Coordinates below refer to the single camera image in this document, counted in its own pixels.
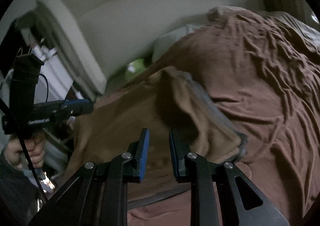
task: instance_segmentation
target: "white headboard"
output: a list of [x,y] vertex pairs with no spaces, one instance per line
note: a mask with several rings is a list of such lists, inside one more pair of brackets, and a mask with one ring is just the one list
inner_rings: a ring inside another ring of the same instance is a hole
[[[47,23],[44,26],[54,29],[56,23],[60,25],[58,32],[53,32],[56,40],[65,42],[66,47],[59,42],[58,47],[60,54],[68,55],[66,66],[77,73],[78,80],[79,75],[84,76],[81,84],[88,85],[87,91],[99,93],[103,88],[103,80],[88,83],[87,81],[94,79],[94,73],[77,70],[94,69],[99,77],[104,74],[108,80],[124,65],[151,53],[158,37],[196,21],[215,6],[264,9],[263,0],[38,0],[38,4],[41,7],[38,7],[37,14],[43,16],[41,20],[54,20],[55,25]],[[66,18],[72,18],[72,21],[66,22]],[[68,27],[64,28],[64,23],[68,23]],[[75,34],[80,32],[82,35],[75,37],[73,29]],[[79,46],[73,45],[80,41],[82,45],[88,45],[85,52],[85,47],[77,52]],[[74,57],[70,56],[73,54],[78,59],[83,58],[84,54],[90,57],[86,57],[85,61],[72,63]]]

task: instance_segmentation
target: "white furniture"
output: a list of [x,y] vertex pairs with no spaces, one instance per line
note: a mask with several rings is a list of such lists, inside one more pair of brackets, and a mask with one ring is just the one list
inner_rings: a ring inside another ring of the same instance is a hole
[[94,100],[158,37],[219,5],[263,10],[263,0],[37,0],[37,26],[73,79]]

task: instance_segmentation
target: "bed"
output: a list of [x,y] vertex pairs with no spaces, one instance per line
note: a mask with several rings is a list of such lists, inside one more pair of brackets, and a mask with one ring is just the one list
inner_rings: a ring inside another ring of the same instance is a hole
[[[270,5],[264,2],[270,0],[37,0],[33,14],[37,30],[57,49],[84,95],[99,97],[93,115],[107,115],[103,110],[162,68],[191,74],[248,136],[241,163],[252,181],[298,225],[319,192],[312,172],[320,162],[314,97],[319,34],[286,13],[265,13]],[[286,11],[299,15],[294,7]],[[127,65],[150,56],[154,63],[128,83]],[[88,152],[89,142],[109,137],[106,125],[88,125],[91,117],[78,120],[66,177],[86,159],[106,161],[101,156],[107,147],[95,154],[91,143]],[[168,201],[162,210],[159,202],[133,209],[128,221],[152,225],[164,214],[185,216],[188,194],[176,197],[176,204],[186,204],[176,213]]]

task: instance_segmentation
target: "brown blanket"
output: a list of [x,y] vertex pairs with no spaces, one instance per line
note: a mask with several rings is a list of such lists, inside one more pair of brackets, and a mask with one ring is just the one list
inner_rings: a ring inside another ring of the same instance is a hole
[[212,162],[230,160],[240,152],[241,139],[230,128],[231,123],[221,121],[225,116],[189,74],[173,67],[108,99],[109,104],[98,108],[100,101],[93,113],[77,120],[75,151],[66,178],[85,162],[100,164],[126,152],[129,144],[139,139],[142,128],[150,130],[147,171],[142,184],[128,185],[129,201],[172,189],[174,193],[185,191],[173,177],[170,129],[177,129],[181,141],[189,143],[192,151]]
[[273,17],[229,11],[212,21],[132,83],[169,65],[191,73],[249,136],[252,181],[299,225],[320,191],[320,53]]

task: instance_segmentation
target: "wrinkled fabric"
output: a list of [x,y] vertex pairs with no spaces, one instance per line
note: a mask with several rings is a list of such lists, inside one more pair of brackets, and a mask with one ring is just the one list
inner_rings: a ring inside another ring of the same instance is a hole
[[104,100],[108,104],[100,100],[91,114],[77,119],[75,150],[65,179],[85,162],[101,164],[126,152],[139,139],[142,128],[150,130],[147,171],[142,184],[128,184],[128,201],[178,186],[169,150],[170,129],[177,129],[180,141],[211,162],[234,160],[241,153],[242,141],[235,127],[189,74],[173,67]]
[[320,191],[319,51],[273,17],[242,10],[209,19],[128,86],[170,65],[190,73],[248,135],[242,162],[252,181],[299,225]]
[[[237,162],[236,166],[251,179],[250,168],[244,163]],[[215,195],[218,196],[217,188],[214,187]],[[174,225],[189,226],[191,212],[191,191],[174,196],[170,199],[157,202],[148,206],[139,207],[128,211],[128,225],[147,226],[147,225]]]

